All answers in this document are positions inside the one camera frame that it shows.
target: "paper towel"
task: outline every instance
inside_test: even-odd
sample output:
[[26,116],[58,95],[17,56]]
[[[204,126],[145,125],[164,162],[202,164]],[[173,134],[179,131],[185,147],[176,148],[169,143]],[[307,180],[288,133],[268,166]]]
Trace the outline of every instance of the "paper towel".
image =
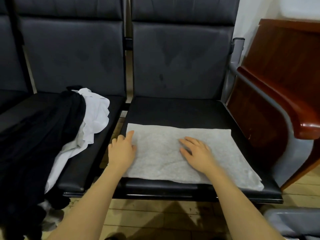
[[263,190],[259,175],[251,168],[231,137],[230,129],[181,129],[159,125],[128,124],[134,130],[136,159],[124,177],[170,180],[178,183],[211,184],[181,155],[179,138],[194,137],[206,143],[220,166],[242,189]]

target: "black chair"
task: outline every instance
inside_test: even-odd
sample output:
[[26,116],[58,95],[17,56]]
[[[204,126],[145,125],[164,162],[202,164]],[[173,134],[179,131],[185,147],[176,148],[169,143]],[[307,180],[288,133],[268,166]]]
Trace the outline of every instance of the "black chair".
[[126,101],[122,0],[14,0],[38,93],[0,115],[0,131],[48,106],[67,86],[110,100],[109,123],[70,158],[56,185],[80,197],[99,170]]
[[[264,185],[261,192],[244,190],[245,195],[252,202],[282,203],[279,186],[255,163],[253,148],[220,101],[230,79],[227,64],[239,62],[243,48],[243,39],[232,42],[238,4],[239,0],[131,0],[134,98],[121,134],[126,134],[128,123],[231,129]],[[122,178],[114,198],[218,200],[211,185],[140,178]]]
[[21,64],[22,46],[18,46],[5,0],[0,0],[0,113],[33,93],[27,70]]

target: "hand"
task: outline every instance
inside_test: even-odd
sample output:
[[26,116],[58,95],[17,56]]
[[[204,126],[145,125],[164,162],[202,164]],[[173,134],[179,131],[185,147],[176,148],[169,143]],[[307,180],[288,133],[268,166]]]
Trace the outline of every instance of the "hand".
[[207,174],[212,166],[217,166],[210,148],[202,141],[188,136],[179,141],[190,149],[192,155],[183,147],[180,148],[180,152],[194,169]]
[[129,131],[127,136],[119,135],[114,138],[108,146],[109,163],[108,167],[114,167],[123,175],[134,161],[137,147],[132,145],[134,130]]

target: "wooden armrest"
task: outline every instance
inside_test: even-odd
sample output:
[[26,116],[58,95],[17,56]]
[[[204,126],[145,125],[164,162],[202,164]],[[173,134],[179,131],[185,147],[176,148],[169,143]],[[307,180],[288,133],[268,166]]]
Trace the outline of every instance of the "wooden armrest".
[[273,81],[266,80],[260,75],[253,74],[243,66],[238,67],[237,71],[286,111],[290,117],[295,138],[315,140],[320,137],[320,118],[311,106],[286,88]]

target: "white shirt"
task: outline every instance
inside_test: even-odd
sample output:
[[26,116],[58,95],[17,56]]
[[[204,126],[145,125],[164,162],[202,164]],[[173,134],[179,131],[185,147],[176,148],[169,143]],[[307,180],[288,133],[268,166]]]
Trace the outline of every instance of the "white shirt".
[[89,144],[93,144],[94,134],[101,132],[109,122],[109,99],[93,93],[87,88],[75,92],[81,94],[85,99],[84,119],[74,141],[64,145],[56,156],[45,186],[45,193],[54,186],[68,159],[85,150]]

